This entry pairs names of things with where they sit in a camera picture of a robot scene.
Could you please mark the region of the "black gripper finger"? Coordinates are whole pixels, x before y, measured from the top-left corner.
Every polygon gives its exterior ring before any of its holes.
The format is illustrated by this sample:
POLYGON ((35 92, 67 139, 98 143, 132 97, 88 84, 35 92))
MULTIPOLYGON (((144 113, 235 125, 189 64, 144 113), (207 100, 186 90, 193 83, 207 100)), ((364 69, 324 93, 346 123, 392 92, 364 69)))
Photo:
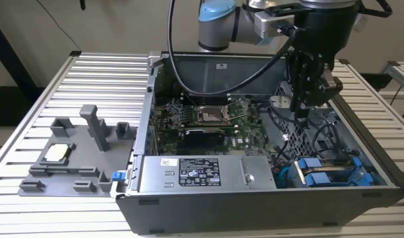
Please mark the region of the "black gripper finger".
POLYGON ((325 104, 341 92, 341 80, 333 76, 334 64, 329 64, 324 56, 317 54, 309 64, 308 71, 308 107, 325 104))
POLYGON ((286 55, 286 77, 288 83, 292 85, 292 101, 290 111, 293 112, 294 125, 300 129, 308 128, 306 114, 301 109, 301 104, 305 97, 305 80, 308 78, 309 57, 300 50, 294 49, 286 55))

